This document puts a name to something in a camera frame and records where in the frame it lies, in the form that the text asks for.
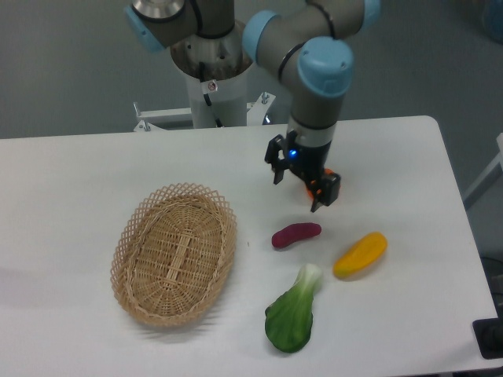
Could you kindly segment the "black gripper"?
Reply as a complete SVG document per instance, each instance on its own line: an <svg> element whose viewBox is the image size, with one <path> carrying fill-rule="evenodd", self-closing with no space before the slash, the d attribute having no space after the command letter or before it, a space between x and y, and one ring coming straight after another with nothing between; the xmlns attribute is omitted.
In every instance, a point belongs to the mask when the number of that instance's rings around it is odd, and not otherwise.
<svg viewBox="0 0 503 377"><path fill-rule="evenodd" d="M338 198L341 187L341 176L325 168L325 161L331 143L310 147L301 145L298 133L287 132L285 139L281 135L272 138L266 149L265 162L270 164L274 173L274 184L279 184L286 170L308 184L312 199L311 212L320 207L329 207Z"/></svg>

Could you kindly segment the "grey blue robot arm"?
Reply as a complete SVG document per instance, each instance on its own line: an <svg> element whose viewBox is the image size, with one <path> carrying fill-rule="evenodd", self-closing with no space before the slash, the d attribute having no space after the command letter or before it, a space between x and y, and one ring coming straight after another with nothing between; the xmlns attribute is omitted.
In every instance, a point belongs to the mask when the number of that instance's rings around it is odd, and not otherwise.
<svg viewBox="0 0 503 377"><path fill-rule="evenodd" d="M325 161L353 77L346 39L374 24L380 10L378 1L308 1L290 16L263 10L241 23L231 1L132 1L125 15L146 49L170 52L196 128L245 123L252 66L292 95L288 129L269 142L265 160L275 181L285 171L302 180L317 210L340 191Z"/></svg>

